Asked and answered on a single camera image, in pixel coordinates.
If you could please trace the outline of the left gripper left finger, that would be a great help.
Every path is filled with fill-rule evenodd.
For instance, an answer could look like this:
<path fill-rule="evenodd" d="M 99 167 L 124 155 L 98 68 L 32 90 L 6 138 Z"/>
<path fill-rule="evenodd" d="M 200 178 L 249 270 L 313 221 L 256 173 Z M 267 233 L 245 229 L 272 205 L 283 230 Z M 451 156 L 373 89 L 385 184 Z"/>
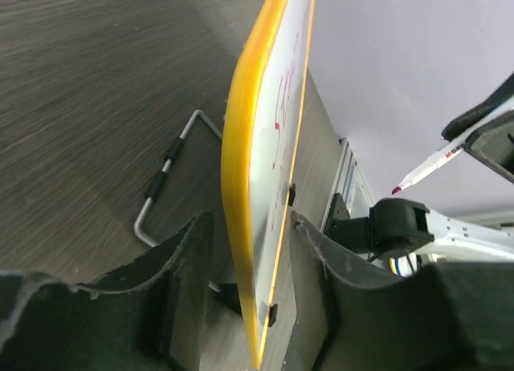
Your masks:
<path fill-rule="evenodd" d="M 213 237 L 204 212 L 91 283 L 3 271 L 2 369 L 199 369 Z"/>

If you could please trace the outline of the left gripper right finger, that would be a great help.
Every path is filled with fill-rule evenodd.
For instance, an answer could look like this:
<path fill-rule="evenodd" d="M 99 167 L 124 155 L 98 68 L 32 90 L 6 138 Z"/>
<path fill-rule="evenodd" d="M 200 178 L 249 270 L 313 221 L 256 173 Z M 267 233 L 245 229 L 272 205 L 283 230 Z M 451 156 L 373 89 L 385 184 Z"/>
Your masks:
<path fill-rule="evenodd" d="M 306 370 L 510 370 L 513 265 L 436 263 L 402 278 L 292 213 Z"/>

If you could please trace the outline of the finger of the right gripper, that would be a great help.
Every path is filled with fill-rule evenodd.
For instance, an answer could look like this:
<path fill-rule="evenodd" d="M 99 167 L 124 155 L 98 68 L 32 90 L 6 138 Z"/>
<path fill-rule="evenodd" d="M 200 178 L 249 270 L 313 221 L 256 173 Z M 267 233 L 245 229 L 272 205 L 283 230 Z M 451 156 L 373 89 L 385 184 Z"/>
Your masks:
<path fill-rule="evenodd" d="M 442 131 L 443 139 L 454 140 L 466 129 L 512 98 L 513 92 L 514 74 L 512 73 L 486 100 L 453 119 Z"/>
<path fill-rule="evenodd" d="M 513 110 L 473 131 L 465 140 L 464 150 L 513 183 Z"/>

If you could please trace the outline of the white marker with magenta cap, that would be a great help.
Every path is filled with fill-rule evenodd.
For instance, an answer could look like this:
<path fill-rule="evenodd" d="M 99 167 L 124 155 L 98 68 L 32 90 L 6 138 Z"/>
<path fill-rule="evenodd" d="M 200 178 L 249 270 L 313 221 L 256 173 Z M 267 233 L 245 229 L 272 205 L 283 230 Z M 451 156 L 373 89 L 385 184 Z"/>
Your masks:
<path fill-rule="evenodd" d="M 408 173 L 392 190 L 391 194 L 395 195 L 410 186 L 414 186 L 426 176 L 441 168 L 462 151 L 463 145 L 464 141 L 452 141 L 431 154 L 421 165 Z"/>

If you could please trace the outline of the whiteboard with orange frame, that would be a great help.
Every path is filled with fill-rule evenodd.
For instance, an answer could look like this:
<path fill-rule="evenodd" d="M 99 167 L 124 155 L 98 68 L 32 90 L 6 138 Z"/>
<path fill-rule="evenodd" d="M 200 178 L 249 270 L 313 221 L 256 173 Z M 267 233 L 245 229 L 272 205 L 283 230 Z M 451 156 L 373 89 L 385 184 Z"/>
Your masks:
<path fill-rule="evenodd" d="M 226 103 L 222 204 L 255 369 L 263 361 L 289 208 L 315 1 L 264 1 Z"/>

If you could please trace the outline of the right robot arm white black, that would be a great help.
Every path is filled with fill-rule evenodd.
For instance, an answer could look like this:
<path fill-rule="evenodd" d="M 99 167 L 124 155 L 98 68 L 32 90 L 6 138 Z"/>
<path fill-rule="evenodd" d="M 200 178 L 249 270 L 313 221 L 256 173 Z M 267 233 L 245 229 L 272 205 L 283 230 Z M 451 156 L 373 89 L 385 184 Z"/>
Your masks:
<path fill-rule="evenodd" d="M 401 277 L 413 275 L 423 255 L 472 262 L 511 262 L 513 233 L 459 221 L 420 202 L 399 198 L 401 192 L 467 153 L 507 181 L 513 180 L 513 78 L 508 77 L 488 98 L 453 119 L 442 131 L 446 144 L 408 173 L 393 195 L 370 207 L 365 217 L 343 219 L 343 203 L 335 194 L 324 234 L 368 260 L 387 259 Z"/>

